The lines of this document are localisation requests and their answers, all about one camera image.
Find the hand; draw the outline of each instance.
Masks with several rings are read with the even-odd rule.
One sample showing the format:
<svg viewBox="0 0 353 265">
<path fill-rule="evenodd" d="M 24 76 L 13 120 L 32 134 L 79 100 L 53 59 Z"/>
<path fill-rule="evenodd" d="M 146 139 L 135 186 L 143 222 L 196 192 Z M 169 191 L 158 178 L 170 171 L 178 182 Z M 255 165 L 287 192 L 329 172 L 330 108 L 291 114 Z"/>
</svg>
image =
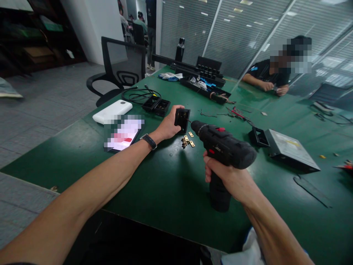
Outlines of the hand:
<svg viewBox="0 0 353 265">
<path fill-rule="evenodd" d="M 274 85 L 271 83 L 271 82 L 264 82 L 264 81 L 261 81 L 260 83 L 260 87 L 265 91 L 270 91 L 273 89 Z"/>
<path fill-rule="evenodd" d="M 288 85 L 281 86 L 280 88 L 277 89 L 277 95 L 284 96 L 285 94 L 287 94 L 288 90 L 289 90 Z"/>
<path fill-rule="evenodd" d="M 248 205 L 259 188 L 253 181 L 246 169 L 236 169 L 233 166 L 225 166 L 217 160 L 207 156 L 207 151 L 203 153 L 205 162 L 207 183 L 211 182 L 211 171 L 219 176 L 228 192 L 241 203 Z"/>
<path fill-rule="evenodd" d="M 175 134 L 177 134 L 181 130 L 181 127 L 179 125 L 178 126 L 174 125 L 175 112 L 177 111 L 177 109 L 184 109 L 184 108 L 185 107 L 182 105 L 174 105 L 169 115 L 163 119 L 162 123 L 153 132 L 153 134 L 157 135 L 159 141 L 172 138 Z"/>
</svg>

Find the black bottle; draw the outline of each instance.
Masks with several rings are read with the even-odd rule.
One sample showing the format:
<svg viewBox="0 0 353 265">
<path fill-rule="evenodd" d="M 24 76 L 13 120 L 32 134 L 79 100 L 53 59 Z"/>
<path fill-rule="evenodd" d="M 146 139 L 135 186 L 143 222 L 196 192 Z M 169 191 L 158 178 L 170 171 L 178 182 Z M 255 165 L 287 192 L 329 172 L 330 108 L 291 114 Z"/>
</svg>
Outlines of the black bottle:
<svg viewBox="0 0 353 265">
<path fill-rule="evenodd" d="M 177 51 L 176 51 L 176 54 L 175 54 L 175 60 L 176 61 L 183 61 L 183 55 L 184 55 L 184 42 L 185 42 L 185 39 L 184 38 L 180 38 L 179 39 L 179 43 L 178 43 L 178 46 L 176 47 Z"/>
</svg>

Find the black connector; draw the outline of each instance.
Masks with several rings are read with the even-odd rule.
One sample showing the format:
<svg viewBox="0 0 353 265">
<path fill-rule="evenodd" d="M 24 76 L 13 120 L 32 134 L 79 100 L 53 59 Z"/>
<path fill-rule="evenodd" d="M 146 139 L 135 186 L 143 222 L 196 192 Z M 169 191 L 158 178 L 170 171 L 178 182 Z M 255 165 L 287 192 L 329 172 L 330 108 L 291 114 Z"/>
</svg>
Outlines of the black connector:
<svg viewBox="0 0 353 265">
<path fill-rule="evenodd" d="M 142 105 L 142 108 L 147 112 L 154 112 L 156 115 L 164 117 L 169 109 L 169 105 L 170 101 L 152 95 Z"/>
<path fill-rule="evenodd" d="M 248 133 L 250 141 L 253 145 L 258 147 L 270 147 L 264 130 L 253 127 L 253 129 Z"/>
<path fill-rule="evenodd" d="M 179 125 L 181 127 L 181 130 L 178 132 L 179 134 L 185 134 L 188 130 L 189 116 L 190 110 L 176 109 L 174 125 Z"/>
</svg>

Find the phone screen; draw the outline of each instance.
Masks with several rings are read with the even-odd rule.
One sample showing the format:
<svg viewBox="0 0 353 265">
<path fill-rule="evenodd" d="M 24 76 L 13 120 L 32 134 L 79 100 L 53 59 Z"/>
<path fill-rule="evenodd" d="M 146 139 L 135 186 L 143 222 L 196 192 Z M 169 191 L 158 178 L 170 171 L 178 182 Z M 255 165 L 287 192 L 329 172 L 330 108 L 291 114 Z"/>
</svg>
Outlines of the phone screen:
<svg viewBox="0 0 353 265">
<path fill-rule="evenodd" d="M 144 120 L 124 120 L 121 124 L 108 124 L 111 128 L 104 143 L 105 151 L 118 152 L 128 148 L 135 141 L 141 124 L 144 124 Z"/>
</svg>

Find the red wire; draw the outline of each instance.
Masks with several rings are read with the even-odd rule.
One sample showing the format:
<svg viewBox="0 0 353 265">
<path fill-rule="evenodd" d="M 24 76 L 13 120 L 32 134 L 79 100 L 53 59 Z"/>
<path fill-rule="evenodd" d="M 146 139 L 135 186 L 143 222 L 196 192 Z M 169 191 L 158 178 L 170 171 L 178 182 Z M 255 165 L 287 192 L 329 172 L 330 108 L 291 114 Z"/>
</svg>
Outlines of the red wire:
<svg viewBox="0 0 353 265">
<path fill-rule="evenodd" d="M 238 115 L 239 117 L 241 117 L 242 119 L 245 119 L 245 117 L 241 116 L 240 114 L 236 113 L 234 110 L 232 110 L 232 112 L 236 115 Z"/>
</svg>

